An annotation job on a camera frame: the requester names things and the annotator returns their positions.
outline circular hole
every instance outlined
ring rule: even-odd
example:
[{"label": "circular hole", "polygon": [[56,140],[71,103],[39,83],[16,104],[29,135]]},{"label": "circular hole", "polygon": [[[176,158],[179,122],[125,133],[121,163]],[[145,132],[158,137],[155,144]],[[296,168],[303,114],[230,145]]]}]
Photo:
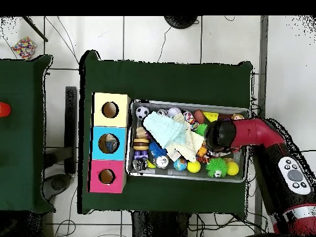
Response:
[{"label": "circular hole", "polygon": [[102,114],[106,118],[114,118],[118,115],[119,113],[119,107],[115,102],[106,102],[102,106]]},{"label": "circular hole", "polygon": [[109,185],[113,183],[114,179],[114,172],[110,169],[104,169],[99,173],[99,180],[101,181],[101,183]]},{"label": "circular hole", "polygon": [[119,145],[119,139],[112,133],[102,135],[98,142],[99,149],[105,154],[113,154],[119,148]]}]

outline toy bin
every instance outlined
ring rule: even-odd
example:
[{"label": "toy bin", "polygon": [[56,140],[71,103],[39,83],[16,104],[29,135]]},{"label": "toy bin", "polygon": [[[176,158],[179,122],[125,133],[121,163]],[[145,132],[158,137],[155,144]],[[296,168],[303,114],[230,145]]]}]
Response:
[{"label": "toy bin", "polygon": [[[221,181],[229,183],[241,183],[246,179],[248,160],[249,160],[249,147],[243,146],[238,152],[230,153],[225,157],[234,159],[239,166],[239,172],[237,175],[230,176],[226,175],[223,178],[212,178],[207,175],[205,168],[206,164],[201,163],[201,169],[197,173],[191,173],[187,169],[184,171],[177,171],[173,167],[173,161],[170,159],[167,168],[147,168],[137,172],[133,167],[134,160],[134,149],[133,140],[136,137],[136,129],[141,127],[141,120],[136,117],[135,110],[139,106],[147,107],[151,112],[158,111],[159,109],[169,109],[177,107],[183,110],[194,112],[197,109],[203,112],[213,112],[218,114],[240,114],[245,119],[251,116],[251,111],[245,108],[237,107],[220,107],[220,106],[207,106],[199,104],[182,104],[182,103],[171,103],[171,102],[158,102],[148,101],[141,102],[140,100],[134,100],[130,104],[131,114],[129,116],[129,127],[128,127],[128,138],[127,138],[127,155],[125,168],[127,173],[130,175],[145,176],[145,177],[163,177],[163,178],[176,178],[176,179],[187,179],[187,180],[204,180],[204,181]],[[148,159],[152,162],[153,156],[148,151]]]}]

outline green tablecloth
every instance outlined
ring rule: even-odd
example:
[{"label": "green tablecloth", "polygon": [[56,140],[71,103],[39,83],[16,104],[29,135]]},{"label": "green tablecloth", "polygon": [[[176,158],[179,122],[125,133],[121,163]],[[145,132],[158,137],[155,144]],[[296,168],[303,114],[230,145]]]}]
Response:
[{"label": "green tablecloth", "polygon": [[51,56],[0,60],[0,210],[53,211],[41,194],[44,146],[43,75]]},{"label": "green tablecloth", "polygon": [[82,207],[84,213],[91,209],[125,209],[224,212],[243,217],[245,181],[222,183],[128,176],[122,194],[87,193],[91,93],[249,108],[251,71],[250,62],[240,65],[149,64],[98,60],[95,51],[87,51],[80,61],[79,156],[83,156],[84,161],[82,172],[81,163],[78,167],[78,175],[82,177],[78,185],[78,208]]}]

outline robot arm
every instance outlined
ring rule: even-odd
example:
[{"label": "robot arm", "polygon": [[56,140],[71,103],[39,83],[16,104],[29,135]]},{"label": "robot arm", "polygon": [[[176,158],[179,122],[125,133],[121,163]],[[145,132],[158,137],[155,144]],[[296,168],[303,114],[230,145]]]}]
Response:
[{"label": "robot arm", "polygon": [[316,235],[314,186],[272,123],[260,118],[214,121],[206,131],[206,141],[215,152],[253,146],[262,199],[275,233]]}]

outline green spiky ball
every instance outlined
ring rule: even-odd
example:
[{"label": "green spiky ball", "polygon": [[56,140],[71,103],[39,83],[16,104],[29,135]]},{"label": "green spiky ball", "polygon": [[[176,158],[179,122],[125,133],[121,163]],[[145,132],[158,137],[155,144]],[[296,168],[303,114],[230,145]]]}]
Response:
[{"label": "green spiky ball", "polygon": [[222,171],[222,174],[220,176],[224,177],[227,174],[227,164],[222,158],[213,158],[206,165],[206,170],[209,177],[214,177],[216,170]]},{"label": "green spiky ball", "polygon": [[207,124],[206,123],[202,123],[202,124],[197,126],[195,132],[198,135],[204,136],[204,132],[205,132],[206,128],[207,128]]}]

